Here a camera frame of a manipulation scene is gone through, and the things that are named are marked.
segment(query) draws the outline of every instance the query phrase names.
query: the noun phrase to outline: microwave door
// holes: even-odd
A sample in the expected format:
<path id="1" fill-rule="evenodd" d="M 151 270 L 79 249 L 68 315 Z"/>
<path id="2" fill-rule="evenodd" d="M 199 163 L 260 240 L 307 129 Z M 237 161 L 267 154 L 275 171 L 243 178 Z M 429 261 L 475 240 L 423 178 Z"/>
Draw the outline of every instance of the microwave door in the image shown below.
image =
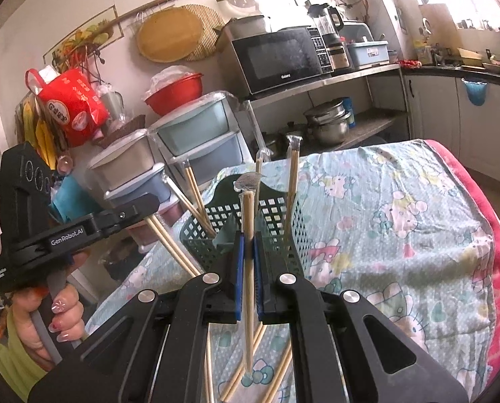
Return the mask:
<path id="1" fill-rule="evenodd" d="M 305 27 L 233 41 L 251 94 L 322 73 Z"/>

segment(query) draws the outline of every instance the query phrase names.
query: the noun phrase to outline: shelf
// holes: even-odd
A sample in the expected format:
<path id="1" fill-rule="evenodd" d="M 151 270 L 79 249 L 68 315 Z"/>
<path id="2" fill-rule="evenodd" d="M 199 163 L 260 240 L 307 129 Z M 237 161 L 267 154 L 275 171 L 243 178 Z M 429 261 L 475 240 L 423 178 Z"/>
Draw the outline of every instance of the shelf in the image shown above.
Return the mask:
<path id="1" fill-rule="evenodd" d="M 289 88 L 287 89 L 278 90 L 262 98 L 252 100 L 251 104 L 252 107 L 256 109 L 258 107 L 265 106 L 266 104 L 274 103 L 275 101 L 280 101 L 283 100 L 284 98 L 297 94 L 302 94 L 303 92 L 312 91 L 314 89 L 323 86 L 334 85 L 336 83 L 345 82 L 347 80 L 352 80 L 352 79 L 358 79 L 360 77 L 372 76 L 373 74 L 378 74 L 380 72 L 394 71 L 398 70 L 399 67 L 400 66 L 397 63 L 387 64 L 387 65 L 376 66 L 374 68 L 367 68 L 366 70 L 360 70 L 360 71 L 350 72 L 348 74 L 342 74 L 340 76 L 322 78 L 314 80 L 312 82 L 294 83 L 293 85 L 290 85 Z"/>
<path id="2" fill-rule="evenodd" d="M 349 130 L 347 139 L 343 143 L 324 147 L 318 145 L 316 141 L 311 141 L 311 143 L 302 148 L 300 154 L 306 156 L 311 153 L 346 150 L 366 140 L 370 136 L 376 135 L 380 131 L 387 129 L 397 119 L 406 118 L 406 116 L 407 113 L 400 110 L 369 109 L 368 111 L 356 115 L 356 126 Z"/>

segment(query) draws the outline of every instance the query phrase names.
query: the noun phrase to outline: hello kitty tablecloth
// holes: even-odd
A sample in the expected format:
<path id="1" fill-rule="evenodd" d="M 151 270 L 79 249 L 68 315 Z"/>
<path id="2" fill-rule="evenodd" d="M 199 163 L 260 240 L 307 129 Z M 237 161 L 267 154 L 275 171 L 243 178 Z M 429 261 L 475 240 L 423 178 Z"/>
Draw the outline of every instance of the hello kitty tablecloth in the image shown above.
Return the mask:
<path id="1" fill-rule="evenodd" d="M 222 170 L 225 176 L 253 164 Z M 263 183 L 286 191 L 286 161 Z M 313 240 L 306 277 L 332 293 L 356 289 L 456 377 L 474 399 L 500 367 L 500 224 L 464 168 L 438 143 L 408 141 L 300 159 L 299 201 Z M 174 225 L 176 235 L 188 214 Z M 87 324 L 96 330 L 137 292 L 180 288 L 189 276 L 157 244 Z M 212 325 L 219 400 L 242 357 L 236 325 Z M 257 403 L 272 381 L 288 326 L 269 326 L 232 401 Z M 292 369 L 276 396 L 296 400 Z"/>

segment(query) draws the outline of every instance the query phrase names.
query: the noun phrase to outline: black countertop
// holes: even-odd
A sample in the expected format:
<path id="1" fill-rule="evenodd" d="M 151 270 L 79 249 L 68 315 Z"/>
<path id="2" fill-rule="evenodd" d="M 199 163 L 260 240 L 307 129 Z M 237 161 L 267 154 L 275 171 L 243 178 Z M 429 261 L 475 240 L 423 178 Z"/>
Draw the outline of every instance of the black countertop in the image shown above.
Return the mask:
<path id="1" fill-rule="evenodd" d="M 493 74 L 488 71 L 468 71 L 459 68 L 450 68 L 443 66 L 423 66 L 421 68 L 405 69 L 401 71 L 405 76 L 443 76 L 443 77 L 456 77 L 465 78 L 466 80 L 479 80 L 482 82 L 494 83 L 500 85 L 500 75 Z"/>

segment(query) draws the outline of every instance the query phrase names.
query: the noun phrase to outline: pink tablecloth border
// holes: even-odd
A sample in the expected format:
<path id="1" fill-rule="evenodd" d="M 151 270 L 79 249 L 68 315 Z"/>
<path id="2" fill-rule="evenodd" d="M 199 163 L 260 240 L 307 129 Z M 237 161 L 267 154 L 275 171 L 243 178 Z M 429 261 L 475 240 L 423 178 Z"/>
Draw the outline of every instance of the pink tablecloth border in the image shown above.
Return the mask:
<path id="1" fill-rule="evenodd" d="M 466 169 L 459 163 L 455 156 L 447 148 L 436 141 L 427 140 L 426 143 L 436 151 L 449 169 L 464 185 L 479 211 L 491 225 L 494 234 L 494 265 L 492 273 L 492 284 L 494 290 L 494 301 L 496 303 L 496 327 L 494 337 L 488 350 L 487 363 L 492 367 L 489 382 L 500 370 L 500 220 L 496 216 L 491 204 L 477 183 L 470 177 Z"/>

